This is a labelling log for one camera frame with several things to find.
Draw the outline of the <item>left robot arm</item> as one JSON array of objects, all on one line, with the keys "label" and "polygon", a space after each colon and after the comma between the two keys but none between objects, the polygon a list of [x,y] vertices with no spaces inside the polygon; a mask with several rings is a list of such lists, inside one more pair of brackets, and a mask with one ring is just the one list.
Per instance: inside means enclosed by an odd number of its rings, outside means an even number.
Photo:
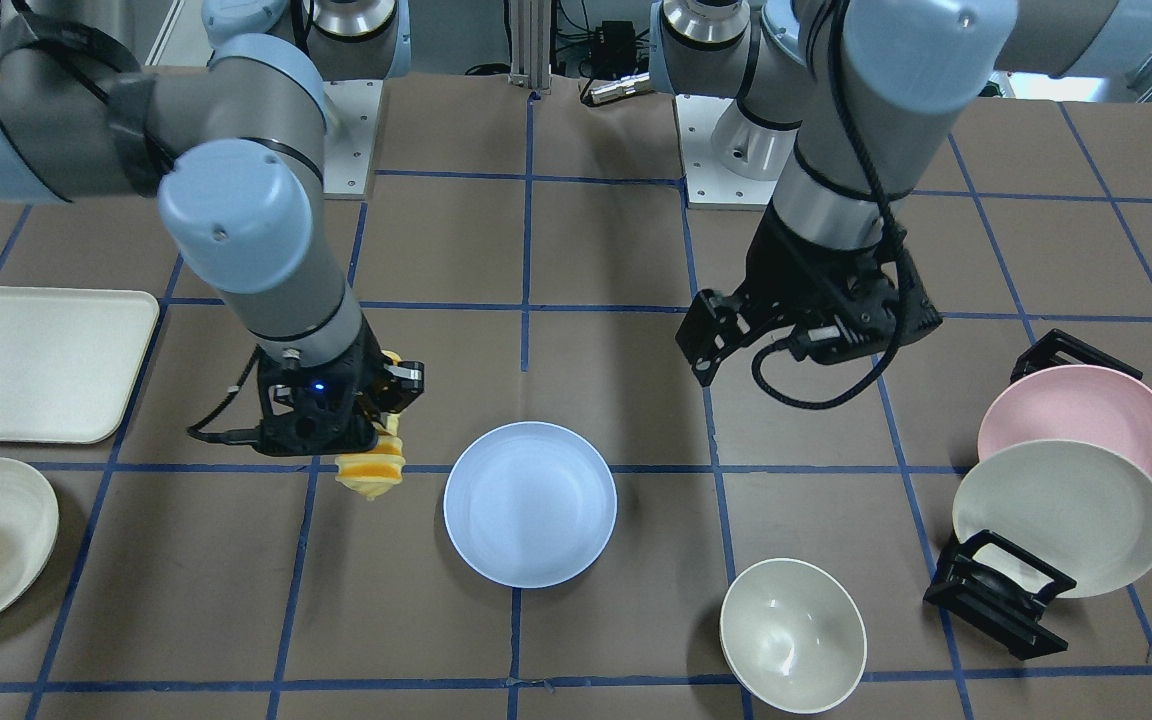
[{"label": "left robot arm", "polygon": [[929,300],[895,219],[993,73],[1128,73],[1152,53],[1152,1],[658,1],[652,82],[728,97],[790,132],[736,291],[699,291],[676,341],[700,386],[755,355],[823,365],[927,338]]}]

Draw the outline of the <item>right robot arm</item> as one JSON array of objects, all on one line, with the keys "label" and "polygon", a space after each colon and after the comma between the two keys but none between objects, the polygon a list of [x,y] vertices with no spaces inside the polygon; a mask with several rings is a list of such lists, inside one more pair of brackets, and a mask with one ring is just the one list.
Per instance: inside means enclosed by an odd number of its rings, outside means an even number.
[{"label": "right robot arm", "polygon": [[212,55],[157,76],[86,3],[8,1],[0,26],[0,200],[156,199],[189,270],[255,338],[253,429],[189,435],[262,455],[376,450],[424,389],[381,350],[324,237],[332,79],[410,65],[402,1],[206,1]]}]

